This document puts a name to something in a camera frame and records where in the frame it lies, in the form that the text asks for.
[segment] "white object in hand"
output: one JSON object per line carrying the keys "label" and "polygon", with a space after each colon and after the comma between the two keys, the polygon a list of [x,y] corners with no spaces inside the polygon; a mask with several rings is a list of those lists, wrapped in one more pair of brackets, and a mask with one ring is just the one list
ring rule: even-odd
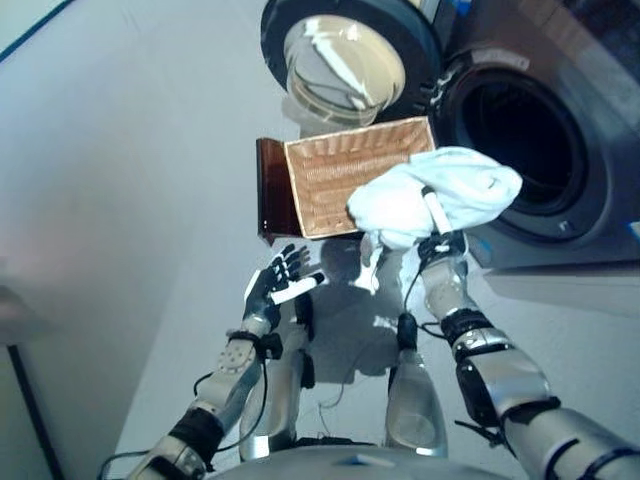
{"label": "white object in hand", "polygon": [[356,226],[376,246],[405,250],[434,230],[422,195],[430,186],[454,230],[497,218],[516,198],[522,178],[475,150],[445,147],[412,155],[409,163],[359,187],[347,207]]}

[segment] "black joint cover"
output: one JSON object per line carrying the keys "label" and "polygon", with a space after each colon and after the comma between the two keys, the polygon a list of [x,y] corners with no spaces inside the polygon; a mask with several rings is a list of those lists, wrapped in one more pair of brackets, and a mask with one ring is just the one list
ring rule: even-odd
{"label": "black joint cover", "polygon": [[205,463],[209,463],[224,438],[224,431],[215,415],[201,408],[194,408],[184,414],[169,435],[182,440]]}
{"label": "black joint cover", "polygon": [[477,328],[491,328],[493,325],[482,312],[469,310],[468,308],[458,310],[440,322],[442,334],[446,337],[450,346],[465,333]]}

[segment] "washing machine door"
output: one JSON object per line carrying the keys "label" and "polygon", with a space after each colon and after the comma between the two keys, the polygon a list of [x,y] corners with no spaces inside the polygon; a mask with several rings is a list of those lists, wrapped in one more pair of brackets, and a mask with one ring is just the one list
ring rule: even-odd
{"label": "washing machine door", "polygon": [[261,33],[290,99],[336,129],[424,115],[442,72],[437,34],[407,0],[270,0]]}

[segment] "cable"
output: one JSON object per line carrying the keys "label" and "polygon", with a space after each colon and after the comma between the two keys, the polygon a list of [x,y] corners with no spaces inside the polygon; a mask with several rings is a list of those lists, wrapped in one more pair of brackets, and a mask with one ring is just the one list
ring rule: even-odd
{"label": "cable", "polygon": [[264,414],[264,409],[267,406],[267,389],[269,388],[269,382],[267,380],[267,363],[264,360],[262,361],[262,377],[264,378],[264,390],[262,392],[262,405],[260,406],[260,413],[258,414],[256,423],[253,424],[251,429],[240,440],[238,440],[235,443],[232,443],[231,445],[227,445],[226,447],[219,448],[218,450],[216,450],[216,453],[226,452],[227,450],[236,448],[242,442],[247,440],[251,435],[253,435],[253,432],[255,432],[256,428],[258,428],[258,425],[260,424],[260,420],[262,420],[262,415]]}
{"label": "cable", "polygon": [[[211,375],[213,375],[213,372],[207,373],[206,375],[203,375],[202,377],[198,378],[195,381],[195,383],[193,384],[194,395],[198,395],[198,385],[204,380],[206,380],[207,378],[209,378]],[[247,440],[251,435],[253,435],[253,433],[256,431],[256,428],[258,428],[258,425],[260,424],[260,420],[262,420],[262,416],[264,415],[264,410],[267,405],[267,389],[269,388],[269,382],[267,379],[267,365],[266,365],[266,362],[264,361],[262,362],[262,377],[264,378],[264,391],[262,393],[262,405],[260,406],[260,413],[258,414],[256,423],[253,424],[251,429],[240,440],[226,447],[219,448],[218,450],[216,450],[216,453],[225,452],[227,450],[231,450],[232,448],[237,447],[242,442]],[[109,473],[109,466],[113,461],[118,460],[120,458],[141,457],[143,455],[146,455],[147,453],[149,453],[149,450],[140,450],[137,452],[116,453],[114,455],[107,457],[107,459],[104,462],[102,462],[102,466],[100,467],[100,471],[98,473],[98,480],[106,480],[107,474]]]}
{"label": "cable", "polygon": [[47,462],[47,466],[49,467],[49,472],[53,478],[64,480],[65,477],[62,473],[62,467],[60,466],[56,452],[53,449],[49,433],[47,432],[40,409],[38,408],[36,397],[33,394],[29,377],[27,376],[24,363],[22,362],[22,357],[20,356],[20,350],[17,345],[9,345],[7,347],[7,352],[9,352],[9,358],[11,359],[11,364],[13,365],[13,370],[16,374],[16,380],[18,381],[22,398],[24,399],[24,403],[27,407],[31,424],[36,432],[38,444],[44,453],[44,458]]}
{"label": "cable", "polygon": [[330,409],[335,408],[335,407],[338,406],[338,404],[342,401],[342,396],[344,395],[344,387],[345,387],[345,384],[347,383],[347,380],[349,380],[349,375],[355,369],[355,366],[358,364],[358,361],[360,361],[360,357],[362,357],[364,352],[366,352],[369,347],[371,347],[375,343],[379,342],[380,339],[382,337],[384,337],[386,334],[387,334],[386,331],[380,333],[380,335],[378,335],[376,338],[371,340],[369,343],[367,343],[364,347],[362,347],[360,349],[360,351],[354,357],[353,361],[351,362],[351,365],[349,365],[349,368],[347,368],[347,370],[346,370],[346,372],[344,374],[344,378],[342,379],[342,382],[340,383],[340,392],[338,392],[338,398],[335,401],[333,401],[332,403],[328,404],[328,405],[326,405],[324,402],[318,402],[318,409],[330,410]]}
{"label": "cable", "polygon": [[200,385],[202,382],[204,382],[207,378],[209,378],[211,375],[213,375],[213,372],[209,372],[206,375],[201,376],[198,380],[196,380],[193,383],[193,396],[197,397],[198,396],[198,385]]}
{"label": "cable", "polygon": [[137,452],[123,452],[116,453],[114,455],[110,455],[107,459],[102,462],[100,466],[100,471],[98,472],[98,480],[106,480],[107,474],[109,473],[109,468],[111,467],[111,463],[120,458],[129,458],[129,457],[142,457],[149,453],[149,450],[140,450]]}

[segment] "wicker basket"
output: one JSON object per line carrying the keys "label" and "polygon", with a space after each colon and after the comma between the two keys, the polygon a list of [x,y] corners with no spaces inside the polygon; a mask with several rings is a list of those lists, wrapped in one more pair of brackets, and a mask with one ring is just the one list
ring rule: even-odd
{"label": "wicker basket", "polygon": [[302,235],[322,238],[357,231],[347,200],[361,185],[409,155],[434,149],[426,117],[285,143]]}

